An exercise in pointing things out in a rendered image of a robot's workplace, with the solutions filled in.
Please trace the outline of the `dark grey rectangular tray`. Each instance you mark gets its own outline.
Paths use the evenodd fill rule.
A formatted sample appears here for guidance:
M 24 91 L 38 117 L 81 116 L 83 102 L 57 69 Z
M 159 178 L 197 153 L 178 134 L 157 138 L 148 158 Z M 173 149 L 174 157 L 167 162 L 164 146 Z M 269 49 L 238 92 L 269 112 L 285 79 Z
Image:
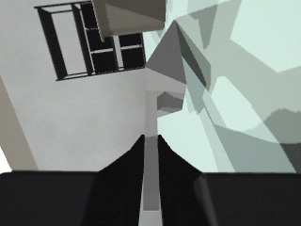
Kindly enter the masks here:
M 163 30 L 165 0 L 92 0 L 102 42 L 105 37 Z

